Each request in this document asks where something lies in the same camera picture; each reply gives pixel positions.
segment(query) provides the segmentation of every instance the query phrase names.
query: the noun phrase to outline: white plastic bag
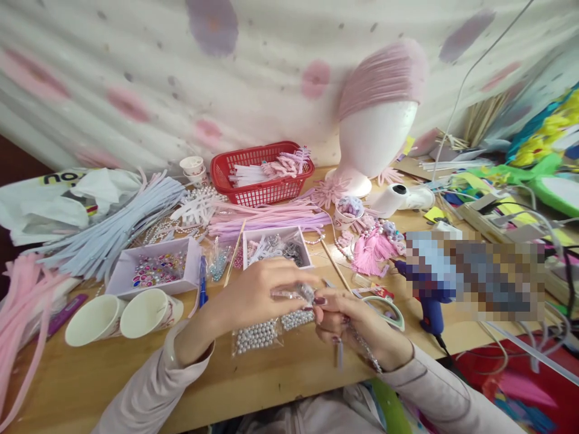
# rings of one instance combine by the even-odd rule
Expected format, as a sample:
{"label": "white plastic bag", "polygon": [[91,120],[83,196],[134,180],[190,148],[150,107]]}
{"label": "white plastic bag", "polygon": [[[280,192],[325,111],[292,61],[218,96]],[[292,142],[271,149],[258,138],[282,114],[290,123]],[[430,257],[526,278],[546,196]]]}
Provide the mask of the white plastic bag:
{"label": "white plastic bag", "polygon": [[70,169],[0,188],[0,225],[15,246],[56,241],[105,218],[141,187],[140,176]]}

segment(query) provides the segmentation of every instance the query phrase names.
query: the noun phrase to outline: hand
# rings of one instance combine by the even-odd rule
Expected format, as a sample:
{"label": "hand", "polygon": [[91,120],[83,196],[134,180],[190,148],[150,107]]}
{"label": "hand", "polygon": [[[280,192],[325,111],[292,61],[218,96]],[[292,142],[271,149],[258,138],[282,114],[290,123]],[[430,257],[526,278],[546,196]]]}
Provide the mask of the hand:
{"label": "hand", "polygon": [[414,357],[412,343],[356,296],[329,288],[316,291],[315,296],[326,299],[326,304],[314,306],[315,332],[323,342],[337,344],[341,339],[366,357],[366,349],[356,340],[353,327],[384,371],[394,371]]}
{"label": "hand", "polygon": [[177,335],[178,360],[184,366],[190,365],[219,336],[305,307],[304,300],[271,297],[271,291],[294,288],[299,283],[315,288],[321,286],[321,279],[283,257],[251,264],[235,282],[210,298]]}

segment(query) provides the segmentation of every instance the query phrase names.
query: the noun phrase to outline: person's arm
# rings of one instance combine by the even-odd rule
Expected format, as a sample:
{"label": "person's arm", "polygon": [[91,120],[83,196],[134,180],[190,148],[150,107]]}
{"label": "person's arm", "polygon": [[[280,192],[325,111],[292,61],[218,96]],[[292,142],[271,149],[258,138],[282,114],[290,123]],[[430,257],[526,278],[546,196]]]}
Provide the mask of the person's arm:
{"label": "person's arm", "polygon": [[441,433],[525,432],[485,396],[468,387],[420,348],[413,345],[413,349],[414,357],[407,364],[379,377],[414,403]]}
{"label": "person's arm", "polygon": [[316,286],[321,281],[284,258],[252,264],[189,322],[182,321],[169,331],[163,348],[131,377],[104,411],[92,434],[159,432],[185,389],[203,374],[215,339],[303,308],[306,304],[303,300],[271,297],[273,289],[297,283]]}
{"label": "person's arm", "polygon": [[342,339],[366,356],[357,333],[384,370],[382,381],[415,404],[441,433],[524,433],[498,407],[393,330],[363,301],[331,289],[317,291],[316,296],[326,298],[324,306],[314,308],[320,339]]}

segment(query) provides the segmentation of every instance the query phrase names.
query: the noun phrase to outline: wooden table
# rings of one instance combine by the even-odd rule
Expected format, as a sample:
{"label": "wooden table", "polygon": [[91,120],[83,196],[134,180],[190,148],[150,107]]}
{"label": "wooden table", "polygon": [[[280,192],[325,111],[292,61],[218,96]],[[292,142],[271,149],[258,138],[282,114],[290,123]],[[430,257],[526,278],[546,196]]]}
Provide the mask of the wooden table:
{"label": "wooden table", "polygon": [[[323,178],[327,170],[316,170],[303,191],[312,186],[313,180]],[[431,228],[421,213],[410,210],[398,211],[391,220],[402,232]],[[458,227],[463,231],[472,231],[467,224]],[[310,233],[306,234],[306,238],[313,240],[316,237]],[[331,227],[326,227],[326,242],[332,257],[340,264],[349,281],[352,272],[334,246]],[[309,250],[315,265],[313,272],[338,288],[344,288],[323,247],[317,244],[309,246]],[[405,279],[400,275],[388,274],[383,280],[375,281],[380,281],[395,294],[396,305],[406,321],[405,334],[432,357],[443,357],[444,353],[434,338],[420,328],[422,309],[420,303],[412,298]],[[220,285],[209,285],[209,298],[220,289]],[[85,292],[92,297],[96,290],[80,287],[72,296]],[[177,298],[184,302],[186,316],[194,305],[195,292],[181,294]],[[444,304],[443,313],[446,323],[443,337],[452,354],[492,341],[477,323],[466,322],[467,317],[457,312],[454,303]],[[521,333],[514,323],[500,324],[509,332]],[[163,344],[166,334],[166,331],[157,332],[134,340],[121,337],[71,348],[65,344],[64,330],[62,328],[46,345],[21,412],[5,431],[6,434],[89,433],[113,397],[151,353]],[[255,351],[233,358],[231,336],[219,338],[207,370],[185,391],[161,433],[184,432],[356,383],[374,375],[349,350],[345,352],[343,370],[338,370],[334,348],[318,340],[313,324],[284,334],[283,345],[283,348]],[[33,352],[34,346],[29,345],[18,356],[5,414],[16,398]]]}

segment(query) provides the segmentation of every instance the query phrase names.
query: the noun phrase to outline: pink sleeve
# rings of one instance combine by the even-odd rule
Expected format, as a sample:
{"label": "pink sleeve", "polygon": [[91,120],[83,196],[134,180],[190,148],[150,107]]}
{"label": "pink sleeve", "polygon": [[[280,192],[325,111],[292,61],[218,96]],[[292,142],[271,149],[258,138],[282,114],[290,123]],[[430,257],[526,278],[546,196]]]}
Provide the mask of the pink sleeve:
{"label": "pink sleeve", "polygon": [[441,433],[525,433],[482,394],[416,346],[410,363],[380,378],[416,405]]}
{"label": "pink sleeve", "polygon": [[157,350],[109,404],[91,434],[158,433],[185,388],[207,368],[214,346],[204,360],[185,369],[171,366],[165,348]]}

